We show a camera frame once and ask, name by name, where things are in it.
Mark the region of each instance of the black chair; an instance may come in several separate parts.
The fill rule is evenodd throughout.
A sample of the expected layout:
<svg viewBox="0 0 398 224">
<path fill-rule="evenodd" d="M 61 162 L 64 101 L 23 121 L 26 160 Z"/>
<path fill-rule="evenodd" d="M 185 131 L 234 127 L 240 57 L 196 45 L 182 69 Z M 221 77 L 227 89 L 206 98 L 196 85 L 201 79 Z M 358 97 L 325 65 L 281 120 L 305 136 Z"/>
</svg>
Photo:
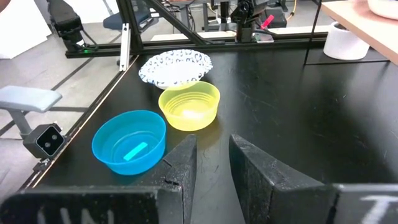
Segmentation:
<svg viewBox="0 0 398 224">
<path fill-rule="evenodd" d="M 148 29 L 148 27 L 158 22 L 157 18 L 152 18 L 150 10 L 146 6 L 144 1 L 132 0 L 131 3 L 133 6 L 134 15 L 136 17 L 137 25 L 139 26 L 139 30 L 141 33 Z M 114 14 L 104 19 L 103 25 L 107 29 L 122 30 L 123 23 L 120 13 Z"/>
</svg>

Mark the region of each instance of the plastic bowl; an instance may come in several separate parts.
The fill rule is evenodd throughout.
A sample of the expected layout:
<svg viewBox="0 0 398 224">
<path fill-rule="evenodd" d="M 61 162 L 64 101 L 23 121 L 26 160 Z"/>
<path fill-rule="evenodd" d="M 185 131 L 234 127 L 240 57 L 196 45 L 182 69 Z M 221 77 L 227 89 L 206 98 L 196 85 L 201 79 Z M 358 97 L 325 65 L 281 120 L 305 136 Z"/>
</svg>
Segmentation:
<svg viewBox="0 0 398 224">
<path fill-rule="evenodd" d="M 216 118 L 219 102 L 220 91 L 202 81 L 168 88 L 159 97 L 159 107 L 167 121 L 181 131 L 208 126 Z"/>
<path fill-rule="evenodd" d="M 118 115 L 94 135 L 94 156 L 121 175 L 149 170 L 165 151 L 166 123 L 157 113 L 145 110 Z"/>
</svg>

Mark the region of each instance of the white bowl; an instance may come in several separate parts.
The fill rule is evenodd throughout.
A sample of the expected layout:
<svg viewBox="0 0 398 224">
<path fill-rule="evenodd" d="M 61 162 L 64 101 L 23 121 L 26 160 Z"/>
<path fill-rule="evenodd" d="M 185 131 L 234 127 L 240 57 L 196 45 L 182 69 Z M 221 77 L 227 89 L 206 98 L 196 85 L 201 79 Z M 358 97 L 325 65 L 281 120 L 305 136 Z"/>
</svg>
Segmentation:
<svg viewBox="0 0 398 224">
<path fill-rule="evenodd" d="M 398 1 L 396 0 L 368 0 L 373 13 L 389 19 L 398 20 Z"/>
<path fill-rule="evenodd" d="M 165 90 L 199 81 L 213 68 L 210 57 L 196 50 L 171 50 L 150 58 L 139 70 L 142 81 Z"/>
</svg>

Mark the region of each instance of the blue bowl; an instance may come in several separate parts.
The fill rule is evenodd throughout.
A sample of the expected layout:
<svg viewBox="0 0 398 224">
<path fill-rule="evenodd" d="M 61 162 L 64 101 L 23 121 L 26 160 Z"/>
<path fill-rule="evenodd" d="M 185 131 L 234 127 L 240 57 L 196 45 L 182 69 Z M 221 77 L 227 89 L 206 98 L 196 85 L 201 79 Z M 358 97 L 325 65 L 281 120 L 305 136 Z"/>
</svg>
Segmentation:
<svg viewBox="0 0 398 224">
<path fill-rule="evenodd" d="M 149 170 L 163 156 L 166 123 L 157 113 L 145 110 L 118 115 L 94 135 L 94 156 L 121 175 Z"/>
</svg>

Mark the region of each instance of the yellow bowl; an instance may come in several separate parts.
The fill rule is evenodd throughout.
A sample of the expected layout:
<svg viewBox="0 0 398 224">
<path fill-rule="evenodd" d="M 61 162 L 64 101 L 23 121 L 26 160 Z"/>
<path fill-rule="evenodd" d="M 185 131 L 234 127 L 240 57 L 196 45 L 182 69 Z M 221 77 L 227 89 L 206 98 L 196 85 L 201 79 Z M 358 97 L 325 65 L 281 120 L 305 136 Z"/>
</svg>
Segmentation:
<svg viewBox="0 0 398 224">
<path fill-rule="evenodd" d="M 167 88 L 159 97 L 159 107 L 167 121 L 181 131 L 208 126 L 216 118 L 219 102 L 220 91 L 202 81 Z"/>
</svg>

